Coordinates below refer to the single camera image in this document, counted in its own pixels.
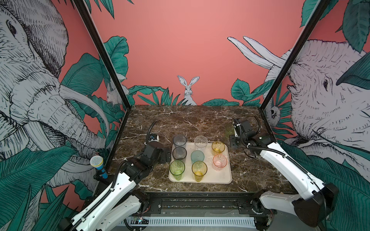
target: microphone grille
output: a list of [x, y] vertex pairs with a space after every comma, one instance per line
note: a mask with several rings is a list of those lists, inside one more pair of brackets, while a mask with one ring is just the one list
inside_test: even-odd
[[101, 156], [93, 156], [90, 159], [90, 164], [93, 167], [99, 167], [100, 165], [103, 164], [103, 157], [101, 157]]

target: drinking glass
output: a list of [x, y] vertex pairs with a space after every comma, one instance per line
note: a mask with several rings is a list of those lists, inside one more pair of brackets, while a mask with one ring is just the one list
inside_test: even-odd
[[194, 139], [195, 150], [204, 151], [208, 144], [208, 139], [205, 136], [197, 136]]
[[215, 169], [216, 171], [220, 171], [222, 170], [228, 163], [228, 160], [226, 159], [226, 157], [222, 154], [219, 154], [219, 155], [215, 155], [213, 157], [213, 169]]
[[186, 149], [183, 147], [175, 147], [172, 151], [172, 156], [175, 160], [183, 160], [186, 157]]
[[224, 150], [225, 150], [225, 145], [221, 142], [221, 141], [214, 141], [212, 143], [212, 154], [215, 156], [215, 155], [218, 155], [218, 154], [221, 154]]
[[194, 178], [196, 181], [201, 181], [204, 175], [207, 173], [207, 165], [203, 161], [196, 161], [191, 166], [191, 170], [194, 173]]
[[186, 139], [186, 136], [181, 135], [181, 134], [176, 135], [176, 136], [174, 137], [174, 140], [173, 140], [175, 147], [181, 147], [181, 146], [184, 146], [184, 145], [186, 144], [186, 142], [187, 142], [187, 141], [188, 141], [188, 140]]
[[169, 171], [176, 180], [181, 180], [182, 174], [185, 171], [185, 164], [181, 160], [175, 160], [169, 165]]
[[195, 150], [191, 153], [191, 163], [194, 164], [196, 161], [203, 161], [204, 153], [200, 150]]

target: elephant eye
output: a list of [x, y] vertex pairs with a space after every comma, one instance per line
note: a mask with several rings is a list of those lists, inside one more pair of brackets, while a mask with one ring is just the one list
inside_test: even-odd
[[326, 80], [324, 80], [323, 85], [324, 85], [324, 87], [325, 87], [325, 90], [327, 91], [327, 79], [326, 79]]
[[10, 30], [10, 32], [11, 32], [11, 34], [14, 36], [14, 38], [15, 38], [15, 35], [16, 35], [16, 33], [17, 33], [17, 30], [16, 30], [16, 28], [11, 24], [11, 22], [9, 21], [9, 20], [7, 20], [6, 21], [6, 25], [8, 26], [8, 28], [9, 28], [9, 30]]

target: rabbit illustration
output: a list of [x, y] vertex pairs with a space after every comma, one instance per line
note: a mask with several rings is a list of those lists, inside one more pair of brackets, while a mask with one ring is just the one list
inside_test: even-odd
[[185, 105], [196, 105], [196, 102], [194, 102], [193, 98], [191, 98], [191, 95], [193, 94], [193, 91], [191, 90], [191, 86], [199, 80], [199, 76], [194, 77], [190, 81], [189, 85], [183, 77], [179, 75], [177, 77], [179, 78], [180, 83], [185, 86], [184, 102], [187, 101]]

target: rabbit ear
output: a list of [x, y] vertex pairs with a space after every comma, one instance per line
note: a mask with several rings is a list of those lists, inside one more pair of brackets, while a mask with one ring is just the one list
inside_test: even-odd
[[199, 76], [194, 77], [194, 78], [190, 81], [189, 86], [191, 86], [191, 85], [195, 84], [198, 80], [199, 80]]
[[183, 77], [181, 77], [181, 76], [177, 76], [178, 78], [179, 78], [179, 80], [180, 80], [180, 83], [182, 84], [182, 85], [184, 85], [184, 86], [188, 86], [188, 83], [186, 82], [186, 80], [183, 78]]

